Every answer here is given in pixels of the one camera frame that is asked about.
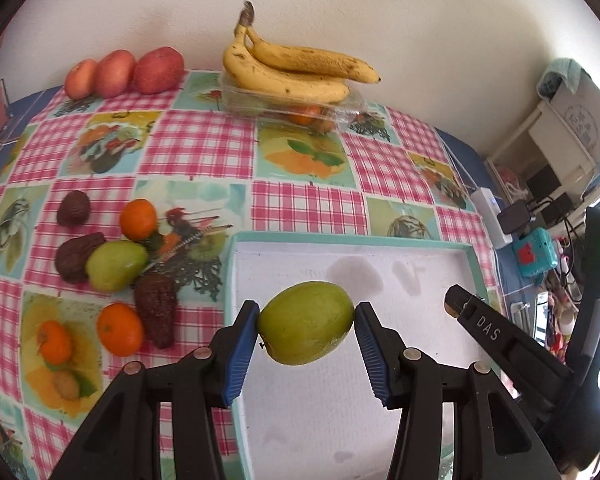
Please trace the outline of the black power adapter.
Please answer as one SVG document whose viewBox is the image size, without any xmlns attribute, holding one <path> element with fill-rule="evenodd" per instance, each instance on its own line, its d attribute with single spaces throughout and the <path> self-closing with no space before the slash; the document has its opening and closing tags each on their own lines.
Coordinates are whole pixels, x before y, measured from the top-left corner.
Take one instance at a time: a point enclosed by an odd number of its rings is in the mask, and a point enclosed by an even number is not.
<svg viewBox="0 0 600 480">
<path fill-rule="evenodd" d="M 513 234 L 522 230 L 531 220 L 532 214 L 524 200 L 516 200 L 498 214 L 498 224 L 504 234 Z"/>
</svg>

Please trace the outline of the teal toy box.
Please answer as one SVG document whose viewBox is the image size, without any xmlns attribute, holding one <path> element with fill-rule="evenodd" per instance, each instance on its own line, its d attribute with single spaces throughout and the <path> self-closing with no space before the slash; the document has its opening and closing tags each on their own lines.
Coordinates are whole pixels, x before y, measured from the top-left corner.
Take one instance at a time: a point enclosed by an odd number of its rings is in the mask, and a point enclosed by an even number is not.
<svg viewBox="0 0 600 480">
<path fill-rule="evenodd" d="M 543 228 L 536 228 L 529 234 L 514 240 L 513 251 L 519 272 L 524 278 L 534 278 L 556 269 L 560 263 L 550 233 Z"/>
</svg>

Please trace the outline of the left red apple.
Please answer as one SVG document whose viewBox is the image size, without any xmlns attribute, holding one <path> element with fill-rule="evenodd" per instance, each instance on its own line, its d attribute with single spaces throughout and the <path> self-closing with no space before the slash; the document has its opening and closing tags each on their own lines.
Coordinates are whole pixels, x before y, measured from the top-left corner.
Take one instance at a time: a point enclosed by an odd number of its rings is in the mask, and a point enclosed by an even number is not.
<svg viewBox="0 0 600 480">
<path fill-rule="evenodd" d="M 64 82 L 64 90 L 69 99 L 82 100 L 93 93 L 96 66 L 95 60 L 86 58 L 69 70 Z"/>
</svg>

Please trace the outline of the right red apple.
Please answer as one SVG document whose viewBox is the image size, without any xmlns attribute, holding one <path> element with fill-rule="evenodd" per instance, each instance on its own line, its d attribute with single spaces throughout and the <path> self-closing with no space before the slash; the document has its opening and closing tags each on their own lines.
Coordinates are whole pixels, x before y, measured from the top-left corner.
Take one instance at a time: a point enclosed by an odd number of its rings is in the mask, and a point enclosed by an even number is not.
<svg viewBox="0 0 600 480">
<path fill-rule="evenodd" d="M 160 93 L 176 86 L 184 72 L 183 55 L 172 47 L 160 47 L 136 62 L 131 86 L 141 94 Z"/>
</svg>

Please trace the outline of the blue plaid tablecloth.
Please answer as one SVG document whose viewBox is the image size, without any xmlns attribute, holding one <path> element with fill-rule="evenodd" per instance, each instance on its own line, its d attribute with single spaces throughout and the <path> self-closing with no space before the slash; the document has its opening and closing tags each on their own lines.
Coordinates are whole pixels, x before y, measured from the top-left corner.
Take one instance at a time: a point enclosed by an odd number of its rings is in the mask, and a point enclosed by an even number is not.
<svg viewBox="0 0 600 480">
<path fill-rule="evenodd" d="M 0 133 L 0 173 L 7 164 L 12 148 L 23 134 L 24 128 L 27 127 L 34 115 L 46 107 L 58 90 L 59 87 L 52 87 L 35 92 L 13 102 L 9 107 L 9 113 L 12 114 L 12 117 L 9 118 L 5 130 Z"/>
</svg>

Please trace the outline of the dark avocado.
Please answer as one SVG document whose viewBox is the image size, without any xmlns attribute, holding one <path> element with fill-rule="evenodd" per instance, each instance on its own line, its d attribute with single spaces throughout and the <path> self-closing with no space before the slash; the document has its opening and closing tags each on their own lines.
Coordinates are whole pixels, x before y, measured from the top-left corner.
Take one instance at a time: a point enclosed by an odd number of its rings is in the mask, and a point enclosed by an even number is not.
<svg viewBox="0 0 600 480">
<path fill-rule="evenodd" d="M 91 254 L 106 243 L 102 232 L 73 237 L 56 250 L 54 266 L 59 276 L 70 284 L 80 284 L 88 280 L 86 262 Z"/>
<path fill-rule="evenodd" d="M 137 314 L 143 323 L 146 337 L 158 348 L 170 348 L 175 337 L 175 310 L 178 291 L 168 276 L 149 273 L 134 285 Z"/>
<path fill-rule="evenodd" d="M 69 192 L 61 201 L 56 220 L 60 226 L 83 226 L 91 215 L 91 201 L 88 196 L 78 190 Z"/>
</svg>

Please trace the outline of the red apple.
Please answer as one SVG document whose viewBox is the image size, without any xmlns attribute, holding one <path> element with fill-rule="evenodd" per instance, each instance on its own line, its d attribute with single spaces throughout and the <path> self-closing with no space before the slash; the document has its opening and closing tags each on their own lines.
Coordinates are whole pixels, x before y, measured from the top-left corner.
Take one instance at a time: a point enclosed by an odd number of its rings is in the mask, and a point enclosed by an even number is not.
<svg viewBox="0 0 600 480">
<path fill-rule="evenodd" d="M 172 47 L 160 47 L 136 62 L 131 86 L 141 94 L 160 93 L 176 86 L 184 72 L 183 55 Z"/>
<path fill-rule="evenodd" d="M 128 50 L 115 50 L 96 66 L 94 91 L 104 99 L 114 98 L 129 87 L 135 66 L 134 55 Z"/>
<path fill-rule="evenodd" d="M 69 99 L 82 100 L 93 93 L 96 66 L 95 60 L 86 58 L 69 70 L 64 82 L 64 90 Z"/>
</svg>

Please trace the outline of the white tray teal rim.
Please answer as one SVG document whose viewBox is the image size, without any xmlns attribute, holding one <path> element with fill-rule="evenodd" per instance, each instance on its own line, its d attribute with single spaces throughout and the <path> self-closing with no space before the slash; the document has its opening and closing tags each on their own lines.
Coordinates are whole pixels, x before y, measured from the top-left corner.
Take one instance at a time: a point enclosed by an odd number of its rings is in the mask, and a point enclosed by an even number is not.
<svg viewBox="0 0 600 480">
<path fill-rule="evenodd" d="M 267 304 L 307 281 L 332 282 L 369 301 L 382 325 L 437 362 L 465 367 L 483 350 L 443 307 L 460 285 L 485 297 L 475 249 L 441 240 L 283 232 L 241 232 L 230 242 L 224 311 L 233 322 L 247 300 Z M 353 336 L 300 366 L 252 354 L 232 406 L 248 479 L 381 479 L 400 415 L 374 396 Z"/>
</svg>

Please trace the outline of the pink checkered fruit tablecloth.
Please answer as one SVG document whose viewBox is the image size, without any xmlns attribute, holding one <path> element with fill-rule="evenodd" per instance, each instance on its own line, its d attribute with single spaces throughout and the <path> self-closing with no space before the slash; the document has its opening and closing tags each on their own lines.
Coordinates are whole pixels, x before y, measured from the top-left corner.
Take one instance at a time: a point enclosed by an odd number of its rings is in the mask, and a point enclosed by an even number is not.
<svg viewBox="0 0 600 480">
<path fill-rule="evenodd" d="M 220 275 L 243 230 L 401 235 L 475 248 L 492 301 L 492 244 L 469 200 L 481 162 L 426 122 L 379 104 L 345 129 L 318 134 L 223 107 L 219 78 L 189 72 L 156 96 L 69 100 L 58 90 L 34 115 L 0 173 L 0 456 L 19 479 L 45 479 L 120 360 L 95 334 L 106 297 L 70 285 L 54 266 L 71 237 L 121 234 L 131 200 L 212 218 L 222 232 L 178 260 L 176 339 L 146 346 L 148 365 L 175 360 L 221 323 Z M 84 192 L 91 215 L 60 226 L 56 212 Z"/>
</svg>

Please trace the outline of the green pear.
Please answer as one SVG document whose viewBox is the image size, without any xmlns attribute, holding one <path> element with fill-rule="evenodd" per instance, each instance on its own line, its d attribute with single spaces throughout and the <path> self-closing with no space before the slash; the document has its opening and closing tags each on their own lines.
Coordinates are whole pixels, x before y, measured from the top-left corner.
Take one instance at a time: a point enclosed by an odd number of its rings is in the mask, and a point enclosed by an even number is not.
<svg viewBox="0 0 600 480">
<path fill-rule="evenodd" d="M 309 281 L 290 286 L 271 299 L 258 317 L 268 355 L 283 365 L 304 365 L 334 351 L 347 337 L 354 305 L 336 284 Z"/>
<path fill-rule="evenodd" d="M 85 271 L 96 292 L 120 292 L 145 269 L 146 248 L 129 240 L 112 240 L 95 249 L 86 260 Z"/>
</svg>

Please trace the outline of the yellow banana bunch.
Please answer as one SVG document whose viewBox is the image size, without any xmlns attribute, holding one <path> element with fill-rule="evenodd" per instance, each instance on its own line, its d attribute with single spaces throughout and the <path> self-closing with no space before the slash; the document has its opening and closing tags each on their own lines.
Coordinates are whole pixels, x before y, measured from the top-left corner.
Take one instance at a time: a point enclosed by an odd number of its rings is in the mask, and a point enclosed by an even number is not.
<svg viewBox="0 0 600 480">
<path fill-rule="evenodd" d="M 278 100 L 332 104 L 347 99 L 350 81 L 380 81 L 376 70 L 355 56 L 263 39 L 254 29 L 255 17 L 246 0 L 223 53 L 224 70 L 239 88 Z"/>
</svg>

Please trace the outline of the orange mandarin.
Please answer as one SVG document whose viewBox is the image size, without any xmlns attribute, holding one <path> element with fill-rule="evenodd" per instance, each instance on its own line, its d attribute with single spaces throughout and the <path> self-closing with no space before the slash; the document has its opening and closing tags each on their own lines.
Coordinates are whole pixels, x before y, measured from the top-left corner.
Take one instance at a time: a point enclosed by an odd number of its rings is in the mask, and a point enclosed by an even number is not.
<svg viewBox="0 0 600 480">
<path fill-rule="evenodd" d="M 113 356 L 126 358 L 143 345 L 144 326 L 135 310 L 123 302 L 104 307 L 96 321 L 96 333 L 102 346 Z"/>
<path fill-rule="evenodd" d="M 132 242 L 147 240 L 158 229 L 156 208 L 144 198 L 131 200 L 120 212 L 119 226 L 122 234 Z"/>
</svg>

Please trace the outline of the white power strip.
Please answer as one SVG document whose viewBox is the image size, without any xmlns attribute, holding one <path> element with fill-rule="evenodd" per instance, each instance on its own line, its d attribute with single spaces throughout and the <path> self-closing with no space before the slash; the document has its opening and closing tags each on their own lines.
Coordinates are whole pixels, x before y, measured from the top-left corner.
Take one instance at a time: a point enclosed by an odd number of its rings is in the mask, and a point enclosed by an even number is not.
<svg viewBox="0 0 600 480">
<path fill-rule="evenodd" d="M 496 201 L 490 188 L 477 188 L 470 194 L 470 199 L 482 219 L 486 232 L 488 232 L 492 246 L 495 249 L 502 249 L 513 241 L 510 234 L 505 234 L 498 215 L 501 212 L 500 206 Z"/>
</svg>

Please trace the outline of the green pear on table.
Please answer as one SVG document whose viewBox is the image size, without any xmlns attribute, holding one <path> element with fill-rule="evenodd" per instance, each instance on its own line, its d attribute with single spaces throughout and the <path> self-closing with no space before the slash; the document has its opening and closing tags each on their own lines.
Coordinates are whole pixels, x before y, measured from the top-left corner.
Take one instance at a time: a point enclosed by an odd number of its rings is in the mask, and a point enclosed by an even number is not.
<svg viewBox="0 0 600 480">
<path fill-rule="evenodd" d="M 146 248 L 129 240 L 112 240 L 95 249 L 86 260 L 85 271 L 96 292 L 120 292 L 145 269 Z"/>
</svg>

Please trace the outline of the middle red apple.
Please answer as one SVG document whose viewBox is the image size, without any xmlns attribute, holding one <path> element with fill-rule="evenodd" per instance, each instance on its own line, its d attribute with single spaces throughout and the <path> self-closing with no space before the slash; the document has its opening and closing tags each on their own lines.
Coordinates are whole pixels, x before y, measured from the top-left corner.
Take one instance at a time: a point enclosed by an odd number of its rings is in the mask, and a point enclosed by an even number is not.
<svg viewBox="0 0 600 480">
<path fill-rule="evenodd" d="M 115 50 L 96 66 L 94 91 L 104 99 L 114 98 L 129 87 L 135 66 L 134 55 L 128 50 Z"/>
</svg>

